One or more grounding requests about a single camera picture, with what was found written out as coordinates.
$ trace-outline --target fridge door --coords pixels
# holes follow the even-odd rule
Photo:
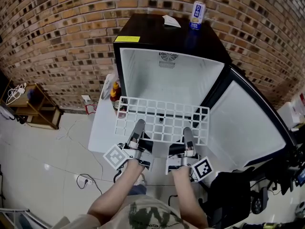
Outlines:
[[[203,106],[211,109],[208,147],[229,169],[267,160],[293,144],[276,111],[230,66]]]

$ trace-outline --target white tile floor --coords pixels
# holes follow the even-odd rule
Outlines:
[[[78,188],[78,174],[91,175],[102,192],[110,188],[116,174],[101,153],[91,153],[86,149],[92,126],[87,116],[64,114],[60,126],[59,131],[44,130],[20,125],[0,116],[0,164],[7,199],[5,205],[8,208],[29,208],[50,225],[63,216],[73,220],[77,215],[86,213],[99,196],[94,185],[83,190]],[[66,137],[69,128],[72,140]],[[164,166],[165,158],[156,158],[152,173],[146,176],[147,193],[167,203],[168,197],[175,194],[175,187],[172,176],[164,174]],[[204,197],[198,184],[193,188],[197,196]],[[305,200],[305,191],[300,188],[285,196],[272,195],[263,213],[251,214],[245,221],[291,221],[294,207],[301,199]],[[171,202],[177,208],[177,199],[172,198]]]

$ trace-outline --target wire rack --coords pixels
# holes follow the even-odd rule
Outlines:
[[[183,129],[189,127],[194,142],[206,146],[210,109],[201,106],[160,102],[150,99],[121,97],[115,134],[129,137],[138,120],[146,122],[143,140],[183,144]]]

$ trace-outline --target can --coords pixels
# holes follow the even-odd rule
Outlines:
[[[205,4],[202,2],[194,2],[192,16],[190,19],[189,27],[193,30],[199,30],[203,20],[205,11]]]
[[[115,115],[117,115],[117,113],[118,113],[119,106],[120,106],[120,100],[115,101],[114,104],[113,104],[113,109],[115,111]],[[118,115],[118,118],[120,118],[120,119],[122,119],[126,116],[126,113],[122,113],[121,111],[126,112],[126,106],[122,105],[120,107],[120,112],[119,112],[119,115]]]

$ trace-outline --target white paper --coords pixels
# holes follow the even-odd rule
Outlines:
[[[164,18],[164,25],[171,25],[171,26],[175,26],[175,27],[181,28],[181,26],[178,23],[178,21],[176,19],[174,19],[173,17],[168,16],[168,15],[164,15],[162,17]]]

